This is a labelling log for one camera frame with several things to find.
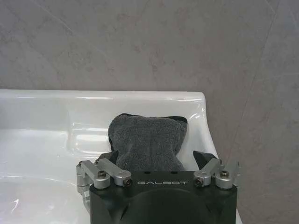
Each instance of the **sink basin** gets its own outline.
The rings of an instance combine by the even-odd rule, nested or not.
[[[187,118],[186,170],[198,169],[193,150],[217,156],[201,92],[0,90],[0,223],[89,224],[75,166],[110,151],[121,113]]]

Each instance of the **gray towel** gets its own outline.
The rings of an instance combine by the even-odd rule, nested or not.
[[[176,158],[187,131],[183,117],[146,118],[121,114],[108,130],[112,153],[109,157],[129,171],[184,170]]]

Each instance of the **silver metal link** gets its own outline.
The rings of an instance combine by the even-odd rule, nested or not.
[[[216,174],[216,185],[222,189],[232,188],[238,175],[238,168],[238,162],[230,161],[221,172]]]
[[[213,158],[201,170],[195,171],[193,178],[200,179],[201,187],[210,185],[213,174],[219,171],[219,168],[220,160]]]
[[[101,170],[105,170],[110,176],[112,176],[114,183],[118,186],[126,187],[127,180],[131,180],[131,173],[129,171],[120,169],[106,158],[98,160],[96,166]]]

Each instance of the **hex screw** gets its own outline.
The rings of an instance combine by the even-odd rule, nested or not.
[[[125,187],[130,187],[132,185],[132,183],[133,183],[132,179],[126,179],[123,181],[123,185]]]
[[[194,180],[194,184],[196,187],[201,187],[204,184],[204,181],[201,178],[197,178]]]

